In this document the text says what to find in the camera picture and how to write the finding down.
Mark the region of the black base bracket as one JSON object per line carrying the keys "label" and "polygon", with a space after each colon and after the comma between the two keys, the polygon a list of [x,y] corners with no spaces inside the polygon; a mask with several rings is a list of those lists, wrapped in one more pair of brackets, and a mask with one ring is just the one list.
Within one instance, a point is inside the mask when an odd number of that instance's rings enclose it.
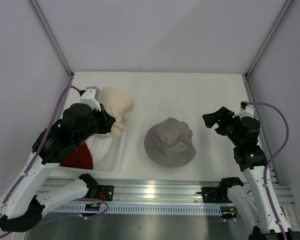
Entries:
{"label": "black base bracket", "polygon": [[205,204],[227,203],[218,187],[202,187],[196,194],[202,197]]}
{"label": "black base bracket", "polygon": [[115,187],[113,185],[100,185],[92,198],[103,200],[105,202],[112,202],[114,197],[114,189]]}

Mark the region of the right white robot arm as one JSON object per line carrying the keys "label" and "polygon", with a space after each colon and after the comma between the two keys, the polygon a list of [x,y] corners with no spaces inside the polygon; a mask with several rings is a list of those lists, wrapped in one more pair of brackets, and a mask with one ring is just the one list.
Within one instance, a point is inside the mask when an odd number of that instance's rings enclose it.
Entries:
{"label": "right white robot arm", "polygon": [[259,146],[260,122],[251,103],[242,102],[240,112],[221,107],[202,116],[205,126],[226,136],[234,144],[233,156],[247,180],[252,196],[238,177],[223,178],[216,194],[223,202],[232,202],[244,222],[252,229],[250,240],[300,240],[283,214],[272,182],[266,155]]}

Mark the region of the white plastic basket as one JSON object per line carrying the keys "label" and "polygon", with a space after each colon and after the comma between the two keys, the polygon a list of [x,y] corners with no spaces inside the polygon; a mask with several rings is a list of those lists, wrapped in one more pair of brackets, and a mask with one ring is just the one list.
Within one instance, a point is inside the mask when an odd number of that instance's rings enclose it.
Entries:
{"label": "white plastic basket", "polygon": [[117,168],[119,162],[122,160],[122,154],[125,148],[125,141],[125,132],[123,132],[120,136],[112,137],[112,145],[108,153],[100,162],[93,166],[92,170],[62,166],[59,166],[58,168],[63,171],[71,171],[78,173],[109,174]]}

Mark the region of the left black base bracket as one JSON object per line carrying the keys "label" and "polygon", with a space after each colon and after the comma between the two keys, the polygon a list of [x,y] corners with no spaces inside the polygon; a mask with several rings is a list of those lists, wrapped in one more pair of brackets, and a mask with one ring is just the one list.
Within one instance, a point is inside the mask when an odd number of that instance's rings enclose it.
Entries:
{"label": "left black base bracket", "polygon": [[92,198],[103,200],[105,202],[112,202],[114,197],[114,189],[115,187],[113,185],[100,185]]}

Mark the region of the aluminium frame post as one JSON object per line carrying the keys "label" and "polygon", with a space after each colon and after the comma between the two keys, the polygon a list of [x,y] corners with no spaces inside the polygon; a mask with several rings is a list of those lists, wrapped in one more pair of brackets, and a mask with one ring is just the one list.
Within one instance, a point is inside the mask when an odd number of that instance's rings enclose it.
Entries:
{"label": "aluminium frame post", "polygon": [[247,81],[249,81],[250,77],[252,76],[253,72],[257,68],[258,64],[262,60],[263,56],[267,52],[268,48],[272,44],[273,40],[275,39],[279,29],[281,28],[282,24],[284,23],[285,19],[289,15],[290,11],[292,10],[296,0],[285,0],[282,7],[280,8],[277,16],[274,19],[274,22],[271,24],[269,30],[267,31],[260,47],[258,48],[255,56],[253,57],[252,62],[250,63],[244,77]]}
{"label": "aluminium frame post", "polygon": [[37,18],[47,40],[49,41],[55,55],[57,56],[59,62],[61,63],[64,71],[66,72],[68,78],[71,80],[74,73],[66,60],[66,57],[62,51],[60,44],[58,43],[55,34],[53,33],[50,24],[37,0],[28,0],[29,6],[31,7],[35,17]]}

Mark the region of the left aluminium frame post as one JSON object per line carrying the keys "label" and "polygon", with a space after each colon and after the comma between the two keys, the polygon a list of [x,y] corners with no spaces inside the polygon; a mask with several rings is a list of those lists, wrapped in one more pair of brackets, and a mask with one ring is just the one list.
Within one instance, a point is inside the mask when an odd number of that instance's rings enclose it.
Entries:
{"label": "left aluminium frame post", "polygon": [[37,18],[47,40],[49,41],[55,55],[57,56],[59,62],[61,63],[64,71],[66,72],[68,78],[71,80],[74,73],[66,60],[66,57],[62,51],[60,44],[58,43],[55,34],[53,33],[50,24],[37,0],[28,0],[29,6],[31,7],[35,17]]}

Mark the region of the right black base bracket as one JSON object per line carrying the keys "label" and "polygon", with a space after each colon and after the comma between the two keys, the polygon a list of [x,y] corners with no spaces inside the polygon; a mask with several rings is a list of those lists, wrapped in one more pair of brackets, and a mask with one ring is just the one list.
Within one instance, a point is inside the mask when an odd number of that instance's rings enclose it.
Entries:
{"label": "right black base bracket", "polygon": [[205,204],[227,203],[218,187],[202,187],[196,194],[202,197]]}

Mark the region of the aluminium mounting rail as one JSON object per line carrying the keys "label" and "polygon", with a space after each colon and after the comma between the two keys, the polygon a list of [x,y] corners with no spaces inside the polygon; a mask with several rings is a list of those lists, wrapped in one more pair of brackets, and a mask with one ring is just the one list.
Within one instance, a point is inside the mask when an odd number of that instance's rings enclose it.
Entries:
{"label": "aluminium mounting rail", "polygon": [[[38,193],[57,190],[75,179],[48,178],[39,187]],[[114,186],[112,203],[148,205],[200,205],[203,198],[197,192],[202,187],[218,187],[218,182],[163,181],[163,180],[120,180],[97,179],[100,185]],[[282,207],[294,207],[296,203],[290,187],[274,184],[278,202]]]}

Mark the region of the right aluminium frame post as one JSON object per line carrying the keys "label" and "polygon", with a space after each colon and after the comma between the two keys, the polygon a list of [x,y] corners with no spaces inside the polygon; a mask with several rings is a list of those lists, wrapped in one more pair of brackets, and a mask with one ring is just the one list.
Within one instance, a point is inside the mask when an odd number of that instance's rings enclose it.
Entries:
{"label": "right aluminium frame post", "polygon": [[267,52],[268,48],[272,44],[273,40],[275,39],[279,29],[281,28],[282,24],[284,23],[285,19],[289,15],[290,11],[292,10],[296,0],[285,0],[282,7],[280,8],[277,16],[274,19],[274,22],[271,24],[269,30],[267,31],[260,47],[258,48],[255,56],[253,57],[252,62],[250,63],[244,77],[247,81],[249,81],[250,77],[252,76],[253,72],[257,68],[258,64],[262,60],[263,56]]}

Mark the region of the dark red bucket hat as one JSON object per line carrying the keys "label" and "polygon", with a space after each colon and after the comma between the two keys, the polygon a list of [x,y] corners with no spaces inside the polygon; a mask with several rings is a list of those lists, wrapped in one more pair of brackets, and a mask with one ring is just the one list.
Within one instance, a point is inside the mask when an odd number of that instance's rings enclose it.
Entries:
{"label": "dark red bucket hat", "polygon": [[93,158],[86,143],[77,147],[74,153],[66,157],[60,164],[61,167],[76,168],[76,169],[93,169]]}

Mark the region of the grey bucket hat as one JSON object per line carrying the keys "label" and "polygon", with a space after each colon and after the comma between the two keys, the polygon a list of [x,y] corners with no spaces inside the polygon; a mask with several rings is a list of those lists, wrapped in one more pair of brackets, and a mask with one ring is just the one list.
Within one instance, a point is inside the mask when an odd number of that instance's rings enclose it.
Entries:
{"label": "grey bucket hat", "polygon": [[156,164],[165,168],[180,168],[196,156],[193,132],[184,121],[167,118],[151,127],[144,137],[144,150]]}

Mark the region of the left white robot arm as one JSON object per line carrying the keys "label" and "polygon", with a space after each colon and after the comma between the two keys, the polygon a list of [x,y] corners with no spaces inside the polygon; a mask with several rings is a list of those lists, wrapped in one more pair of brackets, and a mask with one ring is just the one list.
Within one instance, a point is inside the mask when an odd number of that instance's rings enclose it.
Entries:
{"label": "left white robot arm", "polygon": [[98,182],[88,173],[59,190],[38,194],[48,176],[88,138],[107,134],[116,119],[102,106],[93,109],[84,103],[67,108],[35,141],[28,161],[4,195],[0,210],[0,228],[4,232],[27,232],[52,210],[68,202],[93,200]]}

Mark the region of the white bucket hat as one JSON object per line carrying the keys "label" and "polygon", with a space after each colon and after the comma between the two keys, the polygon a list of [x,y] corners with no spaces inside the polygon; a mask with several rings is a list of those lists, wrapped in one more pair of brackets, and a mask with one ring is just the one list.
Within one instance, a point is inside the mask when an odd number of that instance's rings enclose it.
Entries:
{"label": "white bucket hat", "polygon": [[108,153],[113,143],[113,138],[100,138],[91,136],[85,141],[87,145],[93,166],[99,163]]}

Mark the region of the beige bucket hat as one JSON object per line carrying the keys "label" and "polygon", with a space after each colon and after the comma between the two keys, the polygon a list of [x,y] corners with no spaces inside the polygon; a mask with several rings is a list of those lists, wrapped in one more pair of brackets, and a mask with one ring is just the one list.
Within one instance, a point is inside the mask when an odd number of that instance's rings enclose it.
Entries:
{"label": "beige bucket hat", "polygon": [[107,134],[95,134],[94,137],[106,139],[120,136],[128,124],[135,103],[126,91],[116,87],[104,87],[99,96],[99,102],[103,104],[105,111],[115,118],[111,132]]}

